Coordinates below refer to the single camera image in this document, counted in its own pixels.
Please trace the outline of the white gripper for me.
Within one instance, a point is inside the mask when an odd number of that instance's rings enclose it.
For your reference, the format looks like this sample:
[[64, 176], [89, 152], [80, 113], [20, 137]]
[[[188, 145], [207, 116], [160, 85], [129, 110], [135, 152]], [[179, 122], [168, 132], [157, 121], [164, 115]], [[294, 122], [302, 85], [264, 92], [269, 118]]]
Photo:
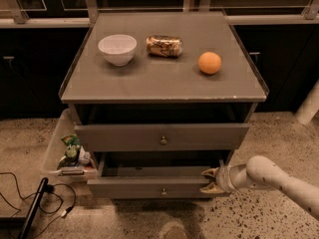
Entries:
[[205, 194], [218, 194], [222, 191], [230, 193], [235, 190], [234, 185], [230, 179], [230, 167], [221, 166], [209, 168], [201, 173], [202, 176], [207, 176], [210, 178], [216, 178], [215, 182], [207, 184], [202, 187], [200, 191]]

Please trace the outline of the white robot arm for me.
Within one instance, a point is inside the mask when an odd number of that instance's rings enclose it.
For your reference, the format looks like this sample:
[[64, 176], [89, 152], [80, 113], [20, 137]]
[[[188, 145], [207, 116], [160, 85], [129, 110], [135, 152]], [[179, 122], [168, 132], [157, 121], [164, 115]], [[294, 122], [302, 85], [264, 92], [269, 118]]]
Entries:
[[231, 194], [240, 189], [277, 190], [319, 220], [319, 187], [296, 178], [271, 159], [254, 155], [244, 164], [209, 168], [201, 173], [209, 183], [199, 191], [208, 197]]

